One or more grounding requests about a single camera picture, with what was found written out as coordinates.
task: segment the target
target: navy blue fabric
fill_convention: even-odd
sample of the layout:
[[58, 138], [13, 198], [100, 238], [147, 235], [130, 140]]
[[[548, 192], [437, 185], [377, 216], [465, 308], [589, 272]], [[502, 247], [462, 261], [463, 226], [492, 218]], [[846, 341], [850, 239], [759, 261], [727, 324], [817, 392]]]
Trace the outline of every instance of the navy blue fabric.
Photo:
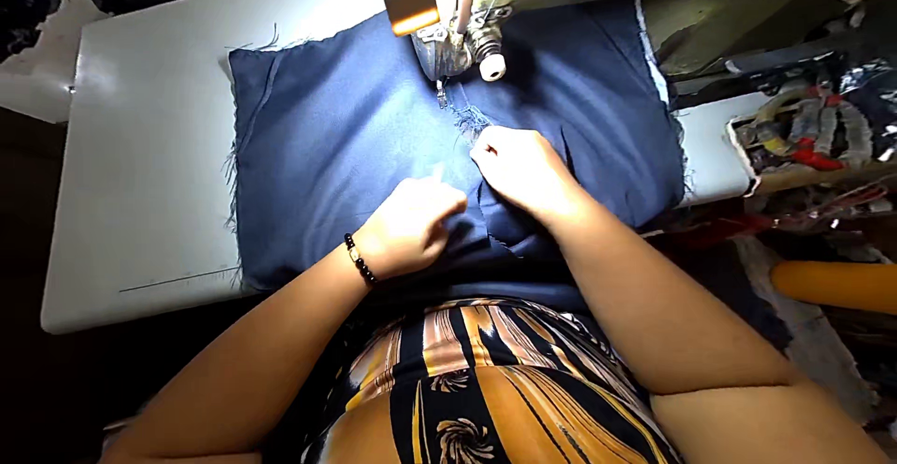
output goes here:
[[551, 237], [483, 182], [467, 152], [489, 124], [541, 132], [579, 182], [639, 226], [683, 194], [678, 125], [644, 57], [633, 0], [516, 14], [508, 73], [449, 80], [440, 109], [409, 38], [385, 13], [320, 42], [230, 53], [237, 103], [237, 238], [244, 281], [273, 290], [358, 229], [408, 177], [468, 195], [451, 240], [390, 300], [470, 293], [585, 309]]

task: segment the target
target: black beaded bracelet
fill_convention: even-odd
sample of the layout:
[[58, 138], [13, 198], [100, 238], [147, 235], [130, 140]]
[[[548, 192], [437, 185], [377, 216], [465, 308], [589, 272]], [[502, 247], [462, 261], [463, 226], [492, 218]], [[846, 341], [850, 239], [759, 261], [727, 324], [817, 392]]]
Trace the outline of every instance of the black beaded bracelet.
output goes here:
[[352, 259], [352, 262], [355, 263], [355, 267], [358, 268], [358, 271], [362, 273], [362, 278], [364, 281], [371, 286], [377, 283], [377, 277], [374, 276], [373, 273], [368, 269], [368, 265], [364, 263], [364, 259], [362, 259], [361, 254], [358, 253], [358, 249], [355, 249], [355, 240], [352, 239], [352, 233], [347, 232], [345, 236], [345, 247], [349, 250], [349, 258]]

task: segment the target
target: orange tube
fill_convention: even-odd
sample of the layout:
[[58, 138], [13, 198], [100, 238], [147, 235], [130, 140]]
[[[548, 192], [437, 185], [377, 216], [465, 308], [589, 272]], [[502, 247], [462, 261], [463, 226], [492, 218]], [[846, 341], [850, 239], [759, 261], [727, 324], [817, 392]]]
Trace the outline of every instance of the orange tube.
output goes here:
[[770, 276], [792, 299], [897, 315], [897, 264], [784, 261]]

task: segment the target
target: orange and black pattern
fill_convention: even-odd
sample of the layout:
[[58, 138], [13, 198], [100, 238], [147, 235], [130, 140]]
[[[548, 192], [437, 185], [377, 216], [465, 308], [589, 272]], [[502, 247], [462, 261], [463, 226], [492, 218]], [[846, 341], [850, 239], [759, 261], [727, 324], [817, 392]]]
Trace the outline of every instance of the orange and black pattern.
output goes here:
[[325, 417], [304, 463], [679, 461], [600, 331], [521, 300], [387, 326], [336, 374]]

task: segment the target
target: person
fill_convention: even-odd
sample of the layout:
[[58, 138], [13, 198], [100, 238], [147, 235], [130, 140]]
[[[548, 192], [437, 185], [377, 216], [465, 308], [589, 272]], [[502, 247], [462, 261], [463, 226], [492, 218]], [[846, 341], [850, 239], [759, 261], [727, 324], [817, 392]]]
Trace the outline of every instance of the person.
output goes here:
[[[534, 131], [483, 130], [484, 179], [551, 232], [591, 316], [472, 298], [370, 335], [328, 386], [302, 462], [887, 462], [753, 329], [579, 186]], [[378, 279], [430, 265], [465, 194], [407, 179], [353, 234]], [[370, 290], [340, 245], [190, 362], [101, 462], [260, 462]]]

